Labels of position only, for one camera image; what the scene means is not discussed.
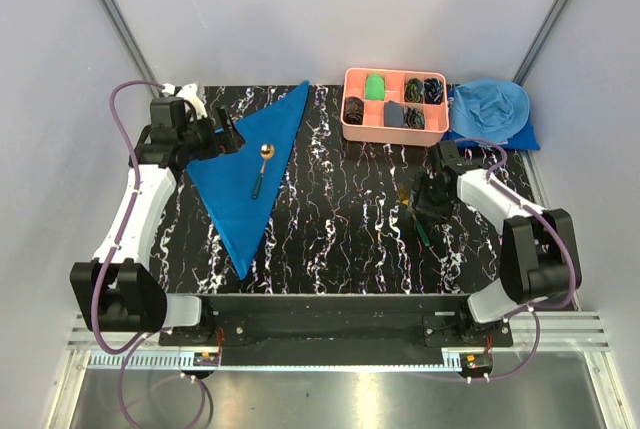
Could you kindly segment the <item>gold fork green handle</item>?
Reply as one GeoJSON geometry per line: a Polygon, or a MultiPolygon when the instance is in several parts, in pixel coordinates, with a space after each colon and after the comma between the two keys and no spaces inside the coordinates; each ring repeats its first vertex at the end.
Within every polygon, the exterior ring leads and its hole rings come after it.
{"type": "Polygon", "coordinates": [[[415,213],[412,211],[412,209],[410,208],[410,198],[409,198],[409,194],[408,191],[406,190],[406,188],[400,184],[397,188],[397,194],[398,194],[398,198],[400,200],[400,202],[404,205],[404,207],[407,210],[407,214],[410,216],[411,220],[413,221],[414,224],[414,228],[416,229],[418,236],[423,244],[424,247],[429,247],[430,246],[430,241],[429,238],[423,228],[423,226],[420,224],[420,222],[418,221],[415,213]]]}

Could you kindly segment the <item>gold spoon green handle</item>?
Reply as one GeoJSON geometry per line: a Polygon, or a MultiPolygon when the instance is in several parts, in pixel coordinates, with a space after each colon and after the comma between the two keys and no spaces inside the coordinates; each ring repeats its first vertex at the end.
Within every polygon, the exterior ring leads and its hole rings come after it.
{"type": "Polygon", "coordinates": [[[276,152],[275,146],[271,143],[265,143],[260,148],[260,156],[262,158],[262,164],[253,187],[253,191],[252,191],[253,200],[257,199],[260,194],[262,182],[264,179],[264,174],[266,171],[267,162],[275,155],[275,152],[276,152]]]}

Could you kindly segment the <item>blue cloth napkin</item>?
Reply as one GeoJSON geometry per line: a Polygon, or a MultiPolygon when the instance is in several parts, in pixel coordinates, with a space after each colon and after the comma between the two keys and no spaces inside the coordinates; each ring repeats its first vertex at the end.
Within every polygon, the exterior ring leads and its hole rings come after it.
{"type": "Polygon", "coordinates": [[[233,154],[194,161],[187,173],[209,212],[234,270],[244,279],[252,265],[276,202],[305,112],[310,84],[305,81],[280,100],[236,123],[245,139],[233,154]],[[260,171],[260,148],[275,146],[267,162],[260,194],[252,199],[260,171]]]}

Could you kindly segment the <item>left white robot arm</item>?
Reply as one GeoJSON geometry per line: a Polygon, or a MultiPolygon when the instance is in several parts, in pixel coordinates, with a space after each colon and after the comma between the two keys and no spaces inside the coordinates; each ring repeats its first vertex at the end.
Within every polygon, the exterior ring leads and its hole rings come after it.
{"type": "Polygon", "coordinates": [[[187,166],[238,152],[244,140],[227,109],[208,113],[196,96],[165,96],[150,103],[150,122],[128,142],[129,172],[120,207],[102,244],[77,262],[70,283],[87,328],[115,354],[108,333],[138,339],[180,329],[196,345],[215,335],[216,321],[197,296],[170,296],[149,272],[151,250],[165,206],[187,166]]]}

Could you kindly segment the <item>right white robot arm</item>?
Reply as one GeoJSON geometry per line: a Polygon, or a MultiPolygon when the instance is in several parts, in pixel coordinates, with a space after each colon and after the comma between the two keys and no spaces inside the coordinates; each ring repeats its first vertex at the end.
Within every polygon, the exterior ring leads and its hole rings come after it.
{"type": "Polygon", "coordinates": [[[537,304],[565,307],[582,280],[573,221],[502,183],[497,168],[465,159],[455,141],[428,151],[432,172],[414,179],[408,212],[422,229],[446,224],[467,205],[500,234],[498,278],[460,303],[449,325],[457,339],[476,345],[505,317],[537,304]]]}

